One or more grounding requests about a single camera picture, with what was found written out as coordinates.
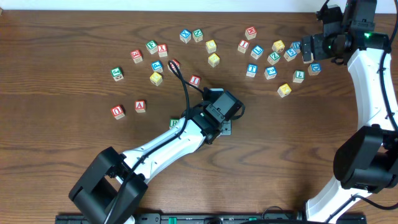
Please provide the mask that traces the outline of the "green R block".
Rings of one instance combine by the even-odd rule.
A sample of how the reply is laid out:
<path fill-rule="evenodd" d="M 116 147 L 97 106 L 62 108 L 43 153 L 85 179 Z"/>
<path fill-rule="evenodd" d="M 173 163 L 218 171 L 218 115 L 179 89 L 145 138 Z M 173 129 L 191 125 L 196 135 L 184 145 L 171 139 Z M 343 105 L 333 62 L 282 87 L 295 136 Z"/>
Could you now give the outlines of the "green R block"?
<path fill-rule="evenodd" d="M 175 125 L 178 124 L 178 122 L 179 122 L 179 119 L 171 118 L 169 121 L 169 128 L 172 129 Z"/>

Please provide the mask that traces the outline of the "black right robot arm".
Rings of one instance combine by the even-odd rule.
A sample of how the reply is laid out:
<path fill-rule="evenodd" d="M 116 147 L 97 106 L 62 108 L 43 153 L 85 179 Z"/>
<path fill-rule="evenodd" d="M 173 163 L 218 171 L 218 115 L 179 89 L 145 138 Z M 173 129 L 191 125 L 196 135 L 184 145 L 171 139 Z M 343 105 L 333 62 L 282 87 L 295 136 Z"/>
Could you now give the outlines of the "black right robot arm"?
<path fill-rule="evenodd" d="M 345 32 L 302 39 L 304 61 L 336 58 L 354 83 L 358 130 L 337 150 L 333 177 L 305 204 L 310 222 L 336 223 L 358 199 L 397 185 L 397 101 L 386 34 Z"/>

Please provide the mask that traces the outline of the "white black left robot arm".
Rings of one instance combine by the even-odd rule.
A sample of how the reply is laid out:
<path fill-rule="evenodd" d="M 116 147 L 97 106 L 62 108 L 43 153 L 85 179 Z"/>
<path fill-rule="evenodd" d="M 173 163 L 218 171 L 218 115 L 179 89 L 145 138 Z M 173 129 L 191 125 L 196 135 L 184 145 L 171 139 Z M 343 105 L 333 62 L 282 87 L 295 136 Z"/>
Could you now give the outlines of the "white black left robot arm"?
<path fill-rule="evenodd" d="M 135 223 L 148 183 L 179 158 L 211 144 L 239 108 L 205 103 L 189 110 L 167 132 L 147 144 L 118 153 L 101 151 L 69 193 L 90 223 Z"/>

